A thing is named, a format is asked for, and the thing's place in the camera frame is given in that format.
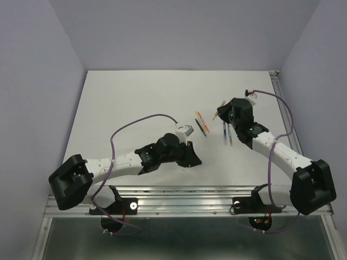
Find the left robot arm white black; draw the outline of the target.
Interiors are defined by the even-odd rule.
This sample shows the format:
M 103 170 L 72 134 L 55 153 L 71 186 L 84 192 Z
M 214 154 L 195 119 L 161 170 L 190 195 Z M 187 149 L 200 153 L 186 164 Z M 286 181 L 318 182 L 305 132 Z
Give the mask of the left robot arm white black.
M 181 142 L 175 134 L 166 133 L 157 142 L 114 159 L 84 159 L 81 154 L 75 154 L 48 181 L 62 211 L 79 204 L 97 203 L 108 213 L 116 213 L 121 201 L 115 196 L 115 189 L 107 187 L 104 181 L 150 173 L 164 163 L 189 168 L 201 165 L 202 161 L 191 141 Z

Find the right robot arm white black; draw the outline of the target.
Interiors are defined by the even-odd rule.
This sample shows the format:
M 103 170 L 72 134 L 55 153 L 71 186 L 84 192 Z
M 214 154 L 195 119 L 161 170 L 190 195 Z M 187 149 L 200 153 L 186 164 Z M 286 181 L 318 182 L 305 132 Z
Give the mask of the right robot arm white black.
M 309 215 L 337 198 L 330 167 L 324 160 L 313 161 L 295 152 L 263 125 L 255 122 L 249 98 L 233 98 L 217 109 L 220 119 L 234 128 L 237 138 L 251 150 L 279 167 L 291 181 L 290 185 L 257 186 L 249 197 L 239 200 L 235 213 L 263 213 L 267 207 L 281 212 L 282 207 L 295 208 Z

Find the red pen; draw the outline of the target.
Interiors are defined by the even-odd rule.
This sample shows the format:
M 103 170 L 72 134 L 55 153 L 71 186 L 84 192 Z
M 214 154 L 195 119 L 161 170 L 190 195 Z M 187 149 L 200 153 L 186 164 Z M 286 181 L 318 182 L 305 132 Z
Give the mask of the red pen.
M 210 133 L 209 128 L 208 128 L 208 126 L 207 126 L 205 120 L 203 119 L 202 115 L 199 114 L 199 117 L 200 117 L 200 119 L 201 119 L 201 121 L 202 121 L 202 123 L 203 123 L 203 126 L 204 126 L 205 130 L 206 130 L 208 133 Z

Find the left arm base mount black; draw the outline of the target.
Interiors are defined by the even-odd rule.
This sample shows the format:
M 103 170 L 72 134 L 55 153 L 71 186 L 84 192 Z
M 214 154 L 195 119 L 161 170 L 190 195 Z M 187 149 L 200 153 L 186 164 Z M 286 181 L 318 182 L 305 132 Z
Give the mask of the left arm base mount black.
M 137 214 L 138 199 L 122 198 L 115 186 L 104 186 L 92 200 L 89 214 L 101 216 L 100 225 L 104 233 L 111 236 L 131 236 L 140 228 L 126 221 L 127 216 Z

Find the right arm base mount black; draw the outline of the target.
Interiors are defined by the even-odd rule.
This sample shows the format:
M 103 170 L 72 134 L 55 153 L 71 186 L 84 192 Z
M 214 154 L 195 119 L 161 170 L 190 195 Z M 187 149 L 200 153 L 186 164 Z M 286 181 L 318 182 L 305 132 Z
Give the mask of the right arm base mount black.
M 272 214 L 282 213 L 282 209 L 262 202 L 259 192 L 263 189 L 267 191 L 267 186 L 267 184 L 256 186 L 251 191 L 249 197 L 236 197 L 233 199 L 229 213 L 233 216 L 256 213 L 264 214 L 262 217 L 248 217 L 250 228 L 263 233 L 274 233 L 274 231 L 270 231 L 273 223 Z

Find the blue green pen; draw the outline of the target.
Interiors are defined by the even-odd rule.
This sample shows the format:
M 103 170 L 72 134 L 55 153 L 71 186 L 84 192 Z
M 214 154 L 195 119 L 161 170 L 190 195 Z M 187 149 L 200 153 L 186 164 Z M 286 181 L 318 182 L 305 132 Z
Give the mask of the blue green pen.
M 226 129 L 226 123 L 223 121 L 223 142 L 224 145 L 228 144 L 228 138 L 227 138 L 227 129 Z

